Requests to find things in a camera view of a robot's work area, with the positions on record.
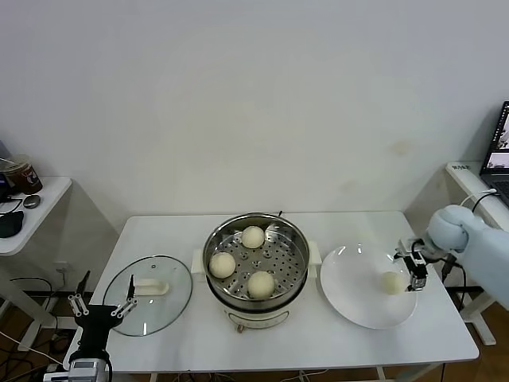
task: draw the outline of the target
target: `white plate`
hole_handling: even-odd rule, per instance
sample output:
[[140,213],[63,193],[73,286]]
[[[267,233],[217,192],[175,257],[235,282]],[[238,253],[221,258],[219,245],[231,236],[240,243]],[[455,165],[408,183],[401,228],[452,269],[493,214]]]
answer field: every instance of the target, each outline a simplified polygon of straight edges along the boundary
[[339,247],[321,266],[321,285],[332,306],[348,320],[370,329],[389,329],[407,320],[417,306],[417,293],[388,295],[382,291],[384,272],[400,272],[410,281],[403,261],[375,246]]

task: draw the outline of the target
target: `steamed bun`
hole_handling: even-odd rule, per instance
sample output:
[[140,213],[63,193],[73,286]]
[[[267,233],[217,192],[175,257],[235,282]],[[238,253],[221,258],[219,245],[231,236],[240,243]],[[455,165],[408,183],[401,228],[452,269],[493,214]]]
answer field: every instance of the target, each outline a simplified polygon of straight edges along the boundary
[[267,272],[255,272],[247,280],[247,292],[252,298],[269,298],[274,292],[275,282]]
[[251,225],[243,230],[241,240],[246,248],[254,249],[261,247],[265,241],[265,232],[260,227]]
[[382,274],[382,290],[387,294],[400,294],[406,289],[405,278],[396,272]]
[[225,279],[235,271],[235,259],[226,252],[216,253],[208,263],[208,269],[214,277]]

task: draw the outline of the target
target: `laptop screen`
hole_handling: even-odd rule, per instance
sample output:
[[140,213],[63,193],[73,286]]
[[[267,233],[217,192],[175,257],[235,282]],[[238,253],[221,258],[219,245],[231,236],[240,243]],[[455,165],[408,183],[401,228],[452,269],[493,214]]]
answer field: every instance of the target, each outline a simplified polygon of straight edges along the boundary
[[509,173],[509,101],[503,103],[481,173]]

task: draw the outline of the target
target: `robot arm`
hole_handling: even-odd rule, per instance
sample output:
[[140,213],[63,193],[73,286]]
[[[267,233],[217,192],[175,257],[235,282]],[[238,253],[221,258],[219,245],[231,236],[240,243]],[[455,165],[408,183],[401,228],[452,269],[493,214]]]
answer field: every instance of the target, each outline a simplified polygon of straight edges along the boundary
[[76,324],[83,328],[79,347],[69,357],[69,371],[45,374],[44,382],[111,382],[113,371],[106,351],[108,336],[138,304],[134,298],[134,280],[131,276],[125,304],[87,306],[81,296],[89,275],[90,271],[78,284],[76,294],[68,297]]
[[411,255],[419,254],[430,262],[448,256],[509,310],[508,232],[489,227],[465,207],[448,205],[433,214],[425,235],[417,242],[416,251],[403,245],[399,250],[410,272],[409,290],[418,278],[417,268],[408,260]]

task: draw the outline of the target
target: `white side table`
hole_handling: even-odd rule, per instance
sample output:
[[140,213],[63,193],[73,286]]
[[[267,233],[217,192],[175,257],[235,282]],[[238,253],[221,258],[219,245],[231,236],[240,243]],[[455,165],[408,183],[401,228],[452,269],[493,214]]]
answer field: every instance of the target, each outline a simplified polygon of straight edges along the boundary
[[[471,202],[475,203],[483,194],[481,191],[489,187],[479,178],[481,162],[451,162],[445,167],[454,181],[467,193],[476,194]],[[480,203],[477,212],[481,212],[483,218],[492,227],[509,232],[509,209],[498,197],[485,197]],[[467,323],[476,328],[476,332],[485,345],[495,345],[496,340],[486,321],[481,315],[495,300],[487,293],[482,293],[475,300],[471,300],[468,294],[464,296],[465,307],[460,312],[461,317]]]
[[[17,210],[25,213],[23,228],[16,236],[7,239],[0,239],[0,256],[16,255],[21,249],[23,249],[72,183],[69,177],[42,177],[41,181],[44,186],[42,190],[37,193],[41,197],[41,204],[35,209],[29,210],[25,209],[23,205],[20,205]],[[5,299],[4,303],[0,307],[0,317],[6,312],[7,308],[12,303],[33,318],[32,325],[30,325],[25,336],[21,340],[23,345],[31,346],[41,327],[55,327],[55,318],[49,312],[55,306],[57,298],[50,298],[49,302],[45,300],[43,306],[46,308],[43,308],[43,306],[37,304],[33,299],[31,299],[31,297],[23,292],[23,290],[12,283],[10,281],[10,275],[1,268],[0,294]],[[62,317],[57,318],[57,320],[58,327],[61,329],[76,328],[73,318]],[[18,350],[26,351],[27,348],[23,345],[20,345]]]

